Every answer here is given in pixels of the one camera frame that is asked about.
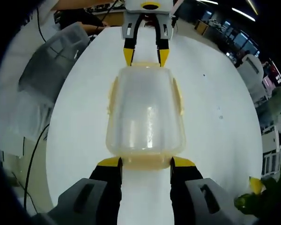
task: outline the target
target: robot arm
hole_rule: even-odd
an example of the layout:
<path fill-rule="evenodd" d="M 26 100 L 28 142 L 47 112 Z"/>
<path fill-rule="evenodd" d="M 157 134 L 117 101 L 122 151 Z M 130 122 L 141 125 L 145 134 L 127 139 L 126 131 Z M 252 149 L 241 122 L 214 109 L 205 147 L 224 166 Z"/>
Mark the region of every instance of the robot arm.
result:
<path fill-rule="evenodd" d="M 101 161 L 89 179 L 81 179 L 59 196 L 58 205 L 32 219 L 40 225 L 116 225 L 122 199 L 122 160 Z M 170 162 L 170 198 L 175 225 L 252 225 L 233 198 L 213 180 L 203 179 L 193 162 L 173 157 Z"/>
<path fill-rule="evenodd" d="M 163 67 L 169 55 L 169 40 L 172 36 L 171 11 L 173 0 L 126 1 L 127 11 L 124 13 L 122 36 L 125 39 L 124 56 L 128 66 L 131 65 L 136 45 L 137 32 L 145 15 L 150 14 L 156 31 L 157 54 L 160 66 Z"/>

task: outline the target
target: white shirt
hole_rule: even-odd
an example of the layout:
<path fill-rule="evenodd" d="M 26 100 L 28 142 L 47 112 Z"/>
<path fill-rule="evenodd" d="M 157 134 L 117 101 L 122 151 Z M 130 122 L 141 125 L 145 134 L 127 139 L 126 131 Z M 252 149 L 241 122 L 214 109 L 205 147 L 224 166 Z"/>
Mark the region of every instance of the white shirt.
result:
<path fill-rule="evenodd" d="M 40 25 L 53 17 L 50 10 L 58 0 L 46 0 L 39 7 Z M 37 11 L 11 40 L 0 67 L 0 123 L 15 133 L 36 140 L 46 126 L 49 108 L 37 103 L 18 82 L 33 53 L 44 44 L 37 25 Z"/>

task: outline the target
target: black cable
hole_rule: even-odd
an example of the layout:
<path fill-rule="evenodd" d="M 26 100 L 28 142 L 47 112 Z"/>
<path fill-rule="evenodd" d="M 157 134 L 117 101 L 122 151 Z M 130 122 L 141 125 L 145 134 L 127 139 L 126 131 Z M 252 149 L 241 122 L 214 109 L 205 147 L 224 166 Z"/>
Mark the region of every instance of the black cable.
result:
<path fill-rule="evenodd" d="M 24 186 L 21 184 L 20 180 L 17 178 L 17 176 L 15 175 L 15 173 L 14 173 L 14 172 L 11 172 L 11 173 L 13 174 L 13 176 L 15 177 L 15 179 L 17 180 L 17 182 L 18 182 L 18 184 L 21 186 L 21 188 L 23 188 L 23 190 L 25 191 Z M 34 210 L 37 212 L 37 208 L 36 208 L 36 206 L 35 206 L 35 204 L 34 204 L 34 202 L 33 202 L 33 200 L 32 200 L 31 195 L 30 195 L 28 192 L 27 192 L 27 194 L 28 194 L 28 196 L 29 196 L 30 199 L 31 199 L 32 205 L 33 205 L 33 207 L 34 207 Z"/>
<path fill-rule="evenodd" d="M 112 10 L 112 8 L 116 5 L 116 3 L 118 2 L 118 0 L 115 0 L 113 5 L 107 10 L 106 14 L 103 16 L 102 20 L 101 20 L 101 23 L 104 21 L 104 19 L 107 17 L 107 15 L 110 13 L 110 11 Z M 98 30 L 99 28 L 99 25 L 96 27 L 94 33 Z"/>
<path fill-rule="evenodd" d="M 26 203 L 27 203 L 27 191 L 28 191 L 28 182 L 29 182 L 29 175 L 30 175 L 30 171 L 31 171 L 31 166 L 32 166 L 32 160 L 34 157 L 34 153 L 36 152 L 37 149 L 37 145 L 39 140 L 41 139 L 43 133 L 45 132 L 46 128 L 49 127 L 49 124 L 43 129 L 43 131 L 41 132 L 41 134 L 39 135 L 38 139 L 37 139 L 37 143 L 34 147 L 34 150 L 32 152 L 31 158 L 30 158 L 30 162 L 29 162 L 29 166 L 28 166 L 28 171 L 27 171 L 27 175 L 26 175 L 26 182 L 25 182 L 25 189 L 24 189 L 24 209 L 25 211 L 27 211 L 26 209 Z"/>
<path fill-rule="evenodd" d="M 46 43 L 47 41 L 46 41 L 46 39 L 45 39 L 44 36 L 43 36 L 43 33 L 42 33 L 42 31 L 41 31 L 41 26 L 40 26 L 40 24 L 39 24 L 39 11 L 38 11 L 38 8 L 37 8 L 37 27 L 38 27 L 38 32 L 39 32 L 39 34 L 41 35 L 43 41 Z M 51 50 L 54 51 L 58 56 L 61 56 L 61 57 L 65 58 L 65 59 L 67 59 L 67 60 L 70 60 L 70 61 L 75 61 L 75 60 L 72 60 L 72 59 L 67 58 L 66 56 L 63 56 L 62 54 L 59 54 L 59 53 L 58 53 L 57 51 L 55 51 L 52 47 L 50 47 L 50 48 L 51 48 Z"/>
<path fill-rule="evenodd" d="M 25 137 L 23 137 L 23 147 L 22 147 L 22 154 L 24 155 L 24 145 L 25 145 Z"/>

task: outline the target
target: desk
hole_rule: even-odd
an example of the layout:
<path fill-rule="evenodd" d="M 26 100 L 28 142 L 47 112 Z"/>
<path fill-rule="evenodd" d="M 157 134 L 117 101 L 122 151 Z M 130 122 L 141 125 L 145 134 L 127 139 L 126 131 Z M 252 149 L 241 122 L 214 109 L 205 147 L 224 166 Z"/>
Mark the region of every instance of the desk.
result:
<path fill-rule="evenodd" d="M 121 28 L 107 28 L 88 46 L 68 75 L 49 128 L 46 172 L 53 205 L 58 196 L 97 163 L 112 157 L 105 146 L 108 92 L 126 66 Z M 155 30 L 140 28 L 134 62 L 158 62 Z M 248 191 L 249 176 L 261 177 L 262 141 L 250 94 L 230 60 L 196 40 L 174 35 L 165 65 L 180 84 L 186 149 L 203 177 L 233 197 Z M 173 225 L 170 169 L 123 168 L 118 224 Z"/>
<path fill-rule="evenodd" d="M 105 17 L 104 21 L 110 26 L 122 26 L 124 23 L 124 12 L 125 9 L 112 9 L 109 14 Z M 106 15 L 107 11 L 93 12 L 100 20 Z"/>
<path fill-rule="evenodd" d="M 196 25 L 195 25 L 195 30 L 200 34 L 204 35 L 204 33 L 207 31 L 209 28 L 209 25 L 201 20 L 198 20 Z"/>

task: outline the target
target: chair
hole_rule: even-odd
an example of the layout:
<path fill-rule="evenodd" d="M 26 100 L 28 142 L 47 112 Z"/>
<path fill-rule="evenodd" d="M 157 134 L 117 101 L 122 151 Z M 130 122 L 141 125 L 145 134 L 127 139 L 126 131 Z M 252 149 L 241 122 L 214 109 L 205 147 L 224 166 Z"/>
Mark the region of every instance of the chair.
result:
<path fill-rule="evenodd" d="M 257 100 L 264 93 L 259 94 L 264 74 L 262 64 L 256 56 L 251 54 L 244 56 L 242 61 L 242 65 L 237 70 L 247 86 L 251 97 Z"/>
<path fill-rule="evenodd" d="M 89 37 L 78 23 L 57 32 L 33 54 L 18 90 L 53 108 L 67 75 L 88 43 Z"/>

